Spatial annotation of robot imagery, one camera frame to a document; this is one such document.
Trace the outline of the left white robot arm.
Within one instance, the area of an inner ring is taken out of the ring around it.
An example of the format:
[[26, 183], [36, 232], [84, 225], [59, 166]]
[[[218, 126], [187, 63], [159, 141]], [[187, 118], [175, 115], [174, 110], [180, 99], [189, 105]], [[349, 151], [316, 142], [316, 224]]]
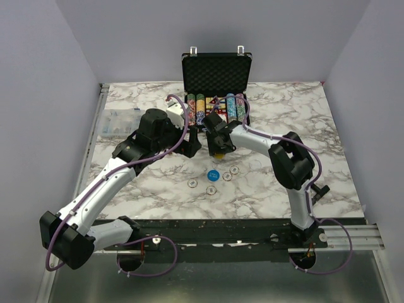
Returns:
[[151, 163], [170, 152], [191, 158], [201, 148], [198, 131], [184, 137], [189, 122], [187, 105], [173, 104], [166, 110], [148, 109], [133, 133], [120, 142], [101, 173], [72, 202], [40, 218], [42, 245], [47, 250], [45, 267], [52, 271], [50, 256], [75, 270], [96, 250], [115, 244], [134, 249], [140, 241], [137, 224], [128, 217], [94, 226], [110, 200]]

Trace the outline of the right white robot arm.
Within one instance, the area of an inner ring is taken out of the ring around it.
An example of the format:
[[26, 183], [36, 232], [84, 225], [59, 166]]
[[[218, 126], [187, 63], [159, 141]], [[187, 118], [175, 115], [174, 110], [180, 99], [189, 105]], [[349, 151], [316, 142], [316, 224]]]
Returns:
[[207, 132], [211, 156], [247, 148], [269, 157], [277, 181], [287, 190], [291, 209], [290, 241], [297, 247], [312, 242], [318, 223], [312, 206], [329, 192], [329, 186], [318, 187], [313, 181], [312, 150], [303, 145], [299, 135], [289, 132], [273, 136], [249, 128], [240, 121], [227, 124], [212, 112], [202, 120]]

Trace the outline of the blue round button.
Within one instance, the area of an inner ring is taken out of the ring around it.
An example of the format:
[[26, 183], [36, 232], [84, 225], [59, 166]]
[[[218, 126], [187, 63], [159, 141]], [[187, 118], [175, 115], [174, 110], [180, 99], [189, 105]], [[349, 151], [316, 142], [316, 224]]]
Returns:
[[217, 180], [220, 179], [220, 173], [219, 173], [219, 171], [217, 171], [217, 170], [215, 170], [215, 169], [209, 170], [208, 173], [207, 173], [207, 179], [208, 179], [210, 182], [216, 182]]

